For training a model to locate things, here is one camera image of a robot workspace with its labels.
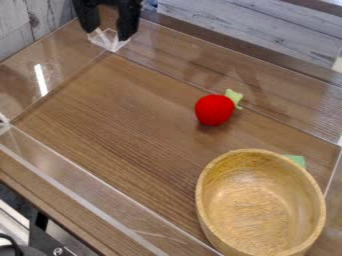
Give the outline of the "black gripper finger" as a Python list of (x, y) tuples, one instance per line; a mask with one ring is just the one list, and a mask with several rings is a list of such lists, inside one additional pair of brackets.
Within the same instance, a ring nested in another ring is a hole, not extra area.
[(138, 32), (142, 0), (118, 0), (118, 12), (118, 36), (121, 41), (126, 41)]
[(93, 33), (101, 26), (99, 0), (73, 0), (74, 9), (87, 33)]

